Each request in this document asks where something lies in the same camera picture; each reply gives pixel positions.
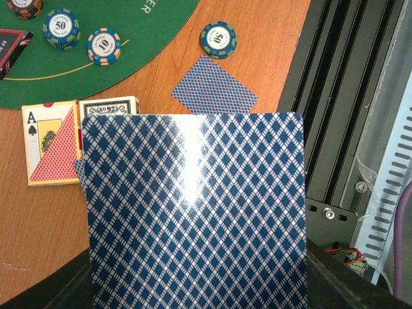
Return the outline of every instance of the green felt table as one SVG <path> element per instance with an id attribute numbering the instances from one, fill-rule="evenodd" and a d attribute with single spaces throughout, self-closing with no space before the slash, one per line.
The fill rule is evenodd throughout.
<path id="1" fill-rule="evenodd" d="M 191 16 L 199 0 L 53 0 L 45 1 L 40 16 L 24 20 L 0 2 L 0 28 L 29 30 L 34 38 L 5 80 L 0 81 L 0 108 L 81 99 L 101 92 L 139 70 L 155 57 Z M 56 8 L 73 11 L 80 23 L 79 44 L 56 50 L 43 36 L 46 15 Z M 114 29 L 122 39 L 116 63 L 101 67 L 87 54 L 89 35 Z"/>

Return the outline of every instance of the wire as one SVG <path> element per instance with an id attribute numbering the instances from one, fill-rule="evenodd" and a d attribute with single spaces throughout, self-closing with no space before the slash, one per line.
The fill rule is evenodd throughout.
<path id="1" fill-rule="evenodd" d="M 356 248 L 349 248 L 349 249 L 326 249 L 325 252 L 328 252 L 328 253 L 349 252 L 349 253 L 356 253 L 356 254 L 358 255 L 358 256 L 357 256 L 357 259 L 355 259 L 355 260 L 353 260 L 353 261 L 346 262 L 345 265 L 356 264 L 356 263 L 362 262 L 362 261 L 364 261 L 364 260 L 366 259 L 366 256 L 365 256 L 361 251 L 359 251 L 359 250 L 356 249 Z"/>
<path id="2" fill-rule="evenodd" d="M 407 203 L 412 195 L 412 182 L 409 182 L 404 191 L 400 195 L 395 218 L 393 220 L 393 260 L 394 260 L 394 283 L 393 295 L 397 298 L 402 297 L 402 275 L 403 275 L 403 260 L 402 260 L 402 229 L 404 225 L 404 216 Z"/>
<path id="3" fill-rule="evenodd" d="M 345 265 L 356 264 L 356 263 L 362 262 L 364 260 L 365 260 L 365 256 L 363 254 L 360 254 L 360 258 L 358 258 L 354 261 L 346 262 Z"/>

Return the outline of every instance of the blue diamond pattern card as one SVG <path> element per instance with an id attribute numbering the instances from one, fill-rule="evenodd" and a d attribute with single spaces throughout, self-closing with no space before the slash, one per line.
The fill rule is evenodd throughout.
<path id="1" fill-rule="evenodd" d="M 83 189 L 83 193 L 86 196 L 86 190 L 85 190 L 86 186 L 84 185 L 84 180 L 86 179 L 86 175 L 84 174 L 83 159 L 75 160 L 74 165 L 75 165 L 75 170 L 76 170 L 77 177 L 79 178 L 80 184 L 81 184 L 82 189 Z"/>
<path id="2" fill-rule="evenodd" d="M 306 308 L 295 113 L 92 116 L 95 308 Z"/>
<path id="3" fill-rule="evenodd" d="M 207 56 L 201 56 L 172 96 L 194 114 L 248 113 L 258 97 Z"/>

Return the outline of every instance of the chip number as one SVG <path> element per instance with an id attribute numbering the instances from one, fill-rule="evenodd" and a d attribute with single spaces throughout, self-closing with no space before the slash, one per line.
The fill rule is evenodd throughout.
<path id="1" fill-rule="evenodd" d="M 230 43 L 230 33 L 222 26 L 213 27 L 207 32 L 206 36 L 208 44 L 215 50 L 222 50 Z"/>
<path id="2" fill-rule="evenodd" d="M 66 29 L 66 23 L 64 21 L 57 21 L 55 28 L 56 30 L 64 30 Z"/>
<path id="3" fill-rule="evenodd" d="M 105 50 L 109 46 L 109 41 L 106 39 L 103 39 L 102 42 L 100 42 L 100 45 L 98 47 L 102 48 Z"/>

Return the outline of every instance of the wooden table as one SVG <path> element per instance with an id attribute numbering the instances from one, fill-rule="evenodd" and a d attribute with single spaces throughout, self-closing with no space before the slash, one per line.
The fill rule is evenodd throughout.
<path id="1" fill-rule="evenodd" d="M 142 113 L 190 113 L 171 92 L 203 53 L 199 44 L 203 27 L 223 20 L 233 25 L 239 44 L 234 55 L 218 64 L 259 97 L 253 113 L 273 112 L 309 2 L 201 0 L 187 24 L 156 58 L 93 98 L 135 95 Z M 27 186 L 20 111 L 0 110 L 0 141 L 2 304 L 73 259 L 88 247 L 89 239 L 80 185 Z"/>

